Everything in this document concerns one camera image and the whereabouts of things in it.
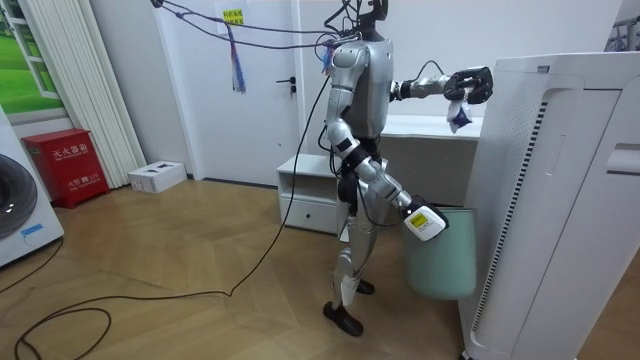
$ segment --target white air purifier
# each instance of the white air purifier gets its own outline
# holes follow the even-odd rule
[[[63,234],[47,194],[0,107],[0,266]]]
[[[465,206],[475,360],[573,360],[640,245],[640,53],[498,61]]]

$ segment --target cabinet drawer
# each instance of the cabinet drawer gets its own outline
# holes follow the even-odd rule
[[[281,220],[284,219],[288,207],[289,199],[280,198]],[[338,227],[336,206],[293,200],[286,225],[335,234]]]

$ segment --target black shoe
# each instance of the black shoe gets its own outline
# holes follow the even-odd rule
[[[360,280],[356,291],[362,295],[371,295],[376,292],[376,287],[368,281]]]
[[[349,315],[344,306],[340,305],[335,310],[333,310],[331,306],[331,301],[324,305],[324,308],[322,309],[324,316],[336,323],[336,325],[338,325],[338,327],[347,334],[355,337],[362,335],[364,327],[358,320]]]

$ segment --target white countertop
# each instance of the white countertop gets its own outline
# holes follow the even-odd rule
[[[293,165],[296,157],[292,157],[278,168],[279,173],[293,174]],[[296,175],[308,175],[334,178],[335,175],[329,170],[329,157],[321,155],[300,154],[298,156],[298,166]]]
[[[382,136],[477,141],[481,129],[481,117],[453,134],[445,116],[388,115]]]

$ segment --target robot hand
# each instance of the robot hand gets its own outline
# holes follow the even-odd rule
[[[467,96],[469,104],[482,104],[489,100],[493,95],[491,70],[481,67],[459,71],[445,83],[443,94],[449,101],[460,101],[464,99],[466,88],[471,89]]]
[[[404,224],[421,241],[428,241],[449,228],[447,217],[422,197],[414,196],[411,204],[401,210]]]

